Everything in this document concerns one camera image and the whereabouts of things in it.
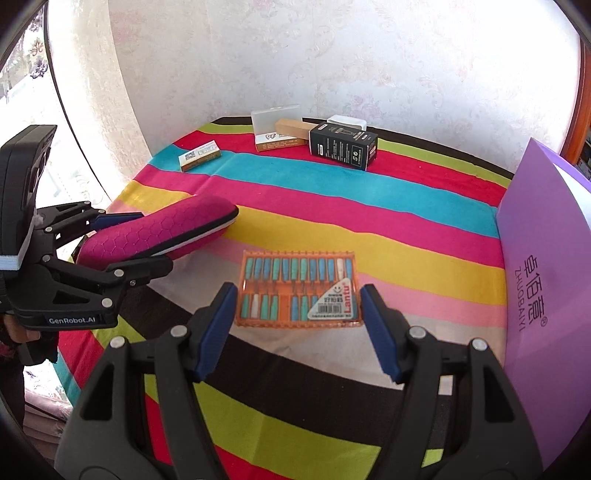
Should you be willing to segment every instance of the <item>orange plastic box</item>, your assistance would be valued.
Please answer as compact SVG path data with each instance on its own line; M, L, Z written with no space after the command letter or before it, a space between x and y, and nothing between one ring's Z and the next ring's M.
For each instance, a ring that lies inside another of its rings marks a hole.
M236 309L240 326L361 326L352 252L254 252L242 257Z

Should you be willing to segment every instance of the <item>barcode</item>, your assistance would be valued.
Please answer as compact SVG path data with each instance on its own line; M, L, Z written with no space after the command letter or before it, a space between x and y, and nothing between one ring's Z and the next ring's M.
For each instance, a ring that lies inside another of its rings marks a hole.
M334 305L318 305L318 313L343 313L342 307L339 304Z

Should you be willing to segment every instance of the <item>turquoise stripe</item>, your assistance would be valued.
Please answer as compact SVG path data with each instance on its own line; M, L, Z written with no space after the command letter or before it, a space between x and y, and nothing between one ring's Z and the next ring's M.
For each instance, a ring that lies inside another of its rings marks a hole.
M186 150L170 145L150 164L160 170L180 171L178 156ZM499 238L496 208L447 190L360 170L286 158L223 151L222 156L191 174L218 175L323 196L342 197L364 205L408 212L432 222Z
M80 398L81 390L59 351L57 353L57 363L53 365L53 368L56 371L57 378L60 379L61 386L64 387L64 390L66 391L68 400L70 400L70 403L75 406L76 402L78 402L78 398Z

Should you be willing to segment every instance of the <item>hexagon pattern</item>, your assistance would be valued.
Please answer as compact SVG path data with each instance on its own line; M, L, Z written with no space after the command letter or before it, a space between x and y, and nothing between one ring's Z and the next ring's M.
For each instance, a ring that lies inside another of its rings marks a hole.
M230 215L235 208L230 201L215 196L183 199L143 218L97 232L82 245L76 263L104 270L111 263L128 260L184 233L195 231L196 236L201 235L203 231L197 232L200 227ZM184 245L171 256L187 255L220 234L215 232L211 238Z

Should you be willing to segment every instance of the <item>triangular label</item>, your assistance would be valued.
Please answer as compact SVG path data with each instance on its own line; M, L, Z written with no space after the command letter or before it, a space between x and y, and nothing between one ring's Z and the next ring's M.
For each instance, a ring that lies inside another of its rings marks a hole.
M352 320L353 289L350 278L329 288L308 312L308 320Z

